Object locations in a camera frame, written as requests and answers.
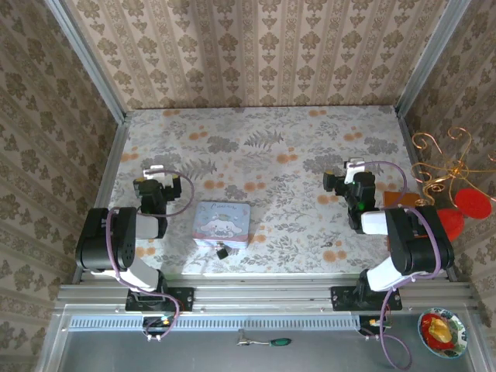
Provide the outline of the blue cartoon tin box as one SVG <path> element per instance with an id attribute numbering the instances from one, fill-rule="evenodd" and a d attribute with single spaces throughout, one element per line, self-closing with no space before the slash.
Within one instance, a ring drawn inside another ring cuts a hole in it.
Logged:
<path id="1" fill-rule="evenodd" d="M 198 246 L 220 243 L 234 250 L 249 245 L 250 206 L 246 203 L 201 201 L 193 221 L 192 238 Z"/>

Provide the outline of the floral table mat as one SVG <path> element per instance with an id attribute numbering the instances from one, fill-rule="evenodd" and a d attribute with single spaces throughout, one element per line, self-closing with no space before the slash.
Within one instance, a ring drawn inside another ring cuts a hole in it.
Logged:
<path id="1" fill-rule="evenodd" d="M 138 206 L 133 180 L 164 165 L 185 179 L 167 206 L 165 237 L 136 245 L 150 266 L 167 274 L 358 273 L 388 256 L 387 239 L 354 232 L 345 201 L 322 186 L 324 172 L 342 174 L 353 157 L 375 175 L 377 201 L 403 185 L 417 191 L 389 106 L 143 110 L 129 118 L 109 204 Z M 246 249 L 220 260 L 196 245 L 202 201 L 250 205 Z"/>

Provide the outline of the red toy food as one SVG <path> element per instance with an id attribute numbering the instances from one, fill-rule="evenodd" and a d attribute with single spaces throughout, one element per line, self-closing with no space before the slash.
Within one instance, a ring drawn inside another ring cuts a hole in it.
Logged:
<path id="1" fill-rule="evenodd" d="M 437 350 L 447 350 L 447 349 L 453 348 L 454 347 L 453 339 L 450 343 L 440 343 L 436 339 L 434 339 L 432 336 L 429 335 L 428 327 L 429 327 L 429 324 L 430 324 L 430 321 L 432 318 L 443 319 L 441 316 L 439 316 L 437 314 L 432 314 L 432 313 L 429 313 L 429 314 L 422 316 L 421 334 L 422 334 L 422 337 L 423 337 L 425 343 L 429 347 L 431 347 L 433 349 L 437 349 Z"/>

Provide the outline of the yellow toy food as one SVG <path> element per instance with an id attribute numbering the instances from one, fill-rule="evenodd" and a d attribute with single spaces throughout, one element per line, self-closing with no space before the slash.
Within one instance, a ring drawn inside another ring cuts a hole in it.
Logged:
<path id="1" fill-rule="evenodd" d="M 428 332 L 430 336 L 440 343 L 450 343 L 453 338 L 448 323 L 443 319 L 432 318 Z"/>

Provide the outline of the grey sheet metal panel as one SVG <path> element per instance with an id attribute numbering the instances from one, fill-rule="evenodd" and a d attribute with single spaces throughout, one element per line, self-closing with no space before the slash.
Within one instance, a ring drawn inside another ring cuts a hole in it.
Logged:
<path id="1" fill-rule="evenodd" d="M 393 317 L 393 336 L 386 348 L 352 330 L 345 331 L 246 331 L 249 340 L 289 338 L 288 346 L 237 346 L 238 331 L 173 331 L 161 341 L 147 341 L 140 331 L 71 332 L 75 315 L 130 315 L 122 307 L 65 305 L 59 301 L 50 321 L 35 372 L 399 372 L 389 363 L 412 359 L 410 372 L 444 370 L 496 372 L 489 351 L 489 333 L 475 309 L 454 311 L 468 329 L 468 350 L 460 358 L 435 356 L 422 344 L 416 330 L 418 317 L 427 308 Z M 234 312 L 182 316 L 283 316 L 338 315 L 304 312 Z"/>

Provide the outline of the patterned ceramic bowl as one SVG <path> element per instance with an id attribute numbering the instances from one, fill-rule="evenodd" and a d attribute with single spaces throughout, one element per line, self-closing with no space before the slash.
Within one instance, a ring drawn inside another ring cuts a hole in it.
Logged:
<path id="1" fill-rule="evenodd" d="M 451 334 L 453 336 L 453 343 L 454 347 L 451 349 L 447 350 L 437 350 L 429 347 L 421 334 L 421 319 L 422 316 L 426 314 L 437 314 L 441 316 L 445 321 L 447 321 Z M 437 355 L 438 357 L 444 358 L 444 359 L 458 359 L 462 357 L 462 355 L 465 354 L 467 351 L 468 347 L 468 340 L 467 340 L 467 330 L 465 325 L 462 323 L 460 318 L 454 313 L 451 312 L 450 310 L 444 309 L 444 308 L 439 308 L 439 307 L 434 307 L 430 308 L 429 310 L 423 312 L 419 318 L 418 318 L 418 334 L 420 337 L 420 340 L 424 344 L 424 346 L 433 354 Z"/>

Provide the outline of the aluminium side rail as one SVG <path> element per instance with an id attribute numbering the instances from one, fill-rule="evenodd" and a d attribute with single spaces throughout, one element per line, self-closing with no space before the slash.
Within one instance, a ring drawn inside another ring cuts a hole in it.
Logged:
<path id="1" fill-rule="evenodd" d="M 401 130 L 401 134 L 403 135 L 403 139 L 405 142 L 405 148 L 408 152 L 408 157 L 409 157 L 411 164 L 418 163 L 419 157 L 417 154 L 416 147 L 415 147 L 414 143 L 412 142 L 412 136 L 411 136 L 411 133 L 408 129 L 408 124 L 405 121 L 405 118 L 401 115 L 398 116 L 398 124 L 399 124 L 400 130 Z M 416 167 L 414 170 L 410 170 L 409 173 L 413 177 L 416 177 L 421 181 L 426 180 L 426 176 L 422 173 L 422 171 L 420 170 L 419 167 Z M 446 276 L 450 282 L 458 282 L 459 281 L 458 277 L 456 275 L 456 272 L 454 270 L 454 266 L 446 269 Z"/>
<path id="2" fill-rule="evenodd" d="M 111 150 L 108 154 L 104 174 L 98 189 L 98 194 L 93 205 L 94 208 L 106 208 L 109 206 L 123 148 L 128 138 L 128 132 L 129 124 L 125 122 L 118 126 L 115 132 L 115 137 L 112 142 Z"/>

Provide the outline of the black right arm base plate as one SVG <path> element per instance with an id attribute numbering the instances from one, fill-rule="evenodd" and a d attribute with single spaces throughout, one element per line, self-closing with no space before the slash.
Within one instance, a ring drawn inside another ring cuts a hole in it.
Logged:
<path id="1" fill-rule="evenodd" d="M 379 312 L 386 297 L 386 291 L 372 291 L 353 286 L 330 288 L 332 308 L 336 312 Z"/>

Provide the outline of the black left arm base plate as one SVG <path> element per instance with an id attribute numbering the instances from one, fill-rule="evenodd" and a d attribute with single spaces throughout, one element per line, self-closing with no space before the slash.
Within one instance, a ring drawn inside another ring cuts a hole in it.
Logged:
<path id="1" fill-rule="evenodd" d="M 168 288 L 168 294 L 176 299 L 181 312 L 192 311 L 194 292 L 194 288 Z M 125 310 L 127 312 L 175 312 L 175 305 L 168 298 L 128 290 Z"/>

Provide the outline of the aluminium frame post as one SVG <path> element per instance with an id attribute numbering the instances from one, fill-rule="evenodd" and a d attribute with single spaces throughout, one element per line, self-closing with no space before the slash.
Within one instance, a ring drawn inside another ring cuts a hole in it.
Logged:
<path id="1" fill-rule="evenodd" d="M 412 107 L 470 3 L 471 0 L 448 1 L 395 106 L 398 118 L 404 118 Z"/>
<path id="2" fill-rule="evenodd" d="M 122 107 L 113 91 L 109 79 L 100 66 L 95 54 L 92 52 L 89 43 L 85 40 L 84 35 L 77 25 L 75 18 L 64 0 L 44 0 L 54 18 L 61 27 L 64 35 L 67 37 L 69 44 L 77 54 L 84 69 L 87 71 L 90 79 L 100 93 L 108 110 L 119 126 L 122 126 L 126 120 L 126 110 Z"/>

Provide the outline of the aluminium frame rail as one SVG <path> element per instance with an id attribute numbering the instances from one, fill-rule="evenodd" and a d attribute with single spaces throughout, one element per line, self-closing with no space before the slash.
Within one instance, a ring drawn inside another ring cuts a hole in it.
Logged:
<path id="1" fill-rule="evenodd" d="M 63 286 L 58 301 L 65 305 L 107 305 L 110 308 L 125 304 L 124 288 L 83 285 Z M 399 290 L 402 309 L 413 312 L 423 308 L 441 307 L 454 311 L 475 309 L 478 305 L 471 287 L 461 283 L 416 283 Z M 317 288 L 209 288 L 195 289 L 193 312 L 203 314 L 234 312 L 304 312 L 330 313 L 331 291 Z"/>

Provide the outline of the green handled screwdriver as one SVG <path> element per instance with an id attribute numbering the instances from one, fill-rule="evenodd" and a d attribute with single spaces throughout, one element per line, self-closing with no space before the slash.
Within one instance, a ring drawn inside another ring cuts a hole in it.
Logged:
<path id="1" fill-rule="evenodd" d="M 268 341 L 256 341 L 249 340 L 248 345 L 260 345 L 260 346 L 288 346 L 291 344 L 291 339 L 289 338 L 279 338 L 279 339 L 271 339 Z"/>

